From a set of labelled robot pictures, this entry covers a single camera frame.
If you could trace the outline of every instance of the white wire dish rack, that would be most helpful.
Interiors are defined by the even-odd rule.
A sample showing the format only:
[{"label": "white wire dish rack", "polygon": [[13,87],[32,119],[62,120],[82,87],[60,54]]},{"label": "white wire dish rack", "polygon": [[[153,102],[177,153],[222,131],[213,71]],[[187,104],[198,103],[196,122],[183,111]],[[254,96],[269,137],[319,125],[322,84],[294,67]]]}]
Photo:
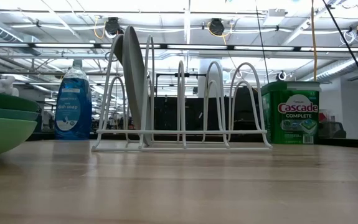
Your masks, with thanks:
[{"label": "white wire dish rack", "polygon": [[[210,69],[213,66],[217,67],[217,70],[219,71],[219,78],[220,80],[223,80],[222,78],[222,69],[220,65],[217,62],[212,62],[209,65],[206,78],[205,78],[205,92],[204,92],[204,126],[203,130],[201,131],[186,131],[186,111],[185,111],[185,76],[184,76],[184,65],[183,61],[179,62],[179,68],[178,68],[178,76],[177,76],[177,130],[154,130],[154,77],[155,77],[155,71],[154,71],[154,41],[151,36],[148,37],[147,40],[147,46],[146,46],[146,56],[145,56],[145,64],[144,64],[144,76],[147,77],[147,71],[148,71],[148,55],[149,55],[149,49],[151,48],[152,51],[152,63],[153,63],[153,72],[150,76],[151,78],[145,78],[144,79],[144,88],[143,88],[143,105],[142,105],[142,120],[141,120],[141,128],[139,130],[128,130],[128,116],[129,113],[129,106],[126,108],[126,97],[125,97],[125,86],[122,82],[122,79],[118,76],[115,76],[111,84],[109,83],[110,79],[110,69],[111,69],[111,61],[113,53],[116,51],[117,43],[121,41],[123,38],[122,35],[118,35],[111,46],[111,54],[108,62],[108,68],[106,73],[106,79],[105,79],[105,91],[103,95],[103,102],[101,105],[101,115],[100,115],[100,124],[99,129],[97,130],[98,137],[96,144],[92,147],[92,151],[120,151],[120,152],[130,152],[130,151],[184,151],[184,152],[194,152],[194,151],[224,151],[224,152],[237,152],[237,151],[265,151],[270,150],[272,146],[268,143],[266,139],[266,133],[265,130],[265,121],[263,118],[263,107],[262,107],[262,99],[261,99],[261,91],[260,91],[260,84],[259,84],[259,78],[257,75],[257,72],[255,68],[248,62],[242,63],[235,71],[235,74],[232,78],[231,86],[230,86],[230,96],[229,96],[229,106],[228,106],[228,130],[226,130],[225,125],[225,105],[224,105],[224,92],[223,92],[223,82],[220,82],[220,88],[217,86],[217,82],[215,80],[209,81],[209,72]],[[248,65],[254,75],[257,82],[257,92],[258,92],[258,100],[259,100],[259,112],[260,112],[260,118],[258,118],[255,100],[253,97],[253,91],[251,85],[243,80],[237,83],[234,91],[234,95],[232,96],[232,90],[233,90],[233,84],[236,75],[239,73],[239,70],[242,66]],[[108,121],[108,112],[110,108],[111,103],[111,91],[112,86],[115,81],[119,81],[122,87],[123,92],[123,130],[113,130],[113,129],[106,129],[106,123]],[[255,124],[257,129],[256,130],[233,130],[233,124],[234,124],[234,111],[235,111],[235,97],[237,95],[237,90],[240,85],[246,84],[246,86],[249,89],[251,101],[252,101],[252,109],[253,109],[253,115],[255,118]],[[216,102],[217,102],[217,113],[218,113],[218,122],[219,122],[219,130],[218,131],[208,131],[207,130],[207,117],[208,117],[208,99],[209,99],[209,92],[211,86],[215,86],[216,90]],[[148,100],[149,92],[151,94],[151,100]],[[147,113],[147,106],[151,106],[151,129],[146,129],[146,113]],[[126,141],[127,144],[125,147],[114,147],[109,149],[100,149],[99,144],[101,141],[101,135],[104,133],[116,133],[116,134],[125,134],[126,135]],[[139,134],[139,141],[133,141],[129,139],[128,134]],[[151,145],[147,146],[144,143],[144,135],[145,134],[151,134]],[[154,134],[176,134],[177,135],[177,141],[155,141],[154,140]],[[186,135],[187,134],[202,134],[202,141],[201,142],[187,142],[186,141]],[[222,135],[222,142],[206,142],[205,137],[206,134],[221,134]],[[265,147],[246,147],[246,143],[242,144],[242,147],[230,147],[230,138],[231,134],[261,134],[263,136],[263,142]],[[129,143],[138,144],[138,147],[128,147]],[[157,143],[163,143],[163,147],[155,147]],[[174,143],[178,145],[179,147],[165,147],[166,144]],[[195,144],[197,147],[189,147],[188,144]],[[217,147],[205,147],[207,144],[213,144]]]}]

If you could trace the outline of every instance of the bottle cap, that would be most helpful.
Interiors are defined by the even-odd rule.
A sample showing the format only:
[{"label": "bottle cap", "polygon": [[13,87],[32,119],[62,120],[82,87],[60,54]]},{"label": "bottle cap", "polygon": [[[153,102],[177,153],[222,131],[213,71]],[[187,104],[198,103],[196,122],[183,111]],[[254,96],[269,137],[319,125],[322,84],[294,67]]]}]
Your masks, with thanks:
[{"label": "bottle cap", "polygon": [[79,59],[75,59],[72,63],[72,66],[73,67],[82,67],[82,60],[79,60]]}]

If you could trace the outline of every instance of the blue dish soap bottle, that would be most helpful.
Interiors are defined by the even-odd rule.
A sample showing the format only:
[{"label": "blue dish soap bottle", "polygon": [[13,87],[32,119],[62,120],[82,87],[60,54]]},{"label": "blue dish soap bottle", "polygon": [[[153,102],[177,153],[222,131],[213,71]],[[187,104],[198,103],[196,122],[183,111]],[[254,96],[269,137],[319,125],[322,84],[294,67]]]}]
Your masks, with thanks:
[{"label": "blue dish soap bottle", "polygon": [[87,140],[92,125],[92,93],[82,60],[74,60],[57,96],[55,138]]}]

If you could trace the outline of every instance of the wooden countertop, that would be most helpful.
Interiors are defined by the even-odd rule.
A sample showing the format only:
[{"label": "wooden countertop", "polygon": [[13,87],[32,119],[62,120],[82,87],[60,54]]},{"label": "wooden countertop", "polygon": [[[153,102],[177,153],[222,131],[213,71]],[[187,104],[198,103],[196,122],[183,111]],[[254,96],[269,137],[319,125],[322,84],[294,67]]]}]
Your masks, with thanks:
[{"label": "wooden countertop", "polygon": [[91,153],[93,143],[26,142],[0,155],[0,223],[358,223],[358,149]]}]

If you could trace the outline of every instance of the green bowl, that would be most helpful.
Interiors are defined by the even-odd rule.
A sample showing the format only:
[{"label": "green bowl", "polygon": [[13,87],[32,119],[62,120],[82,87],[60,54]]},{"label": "green bowl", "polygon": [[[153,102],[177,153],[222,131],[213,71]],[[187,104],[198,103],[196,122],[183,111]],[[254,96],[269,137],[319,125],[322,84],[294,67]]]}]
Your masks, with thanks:
[{"label": "green bowl", "polygon": [[0,118],[35,121],[37,116],[38,113],[35,112],[0,109]]},{"label": "green bowl", "polygon": [[28,139],[36,124],[35,121],[0,118],[0,153],[14,149]]},{"label": "green bowl", "polygon": [[0,93],[0,109],[36,112],[39,106],[34,101]]}]

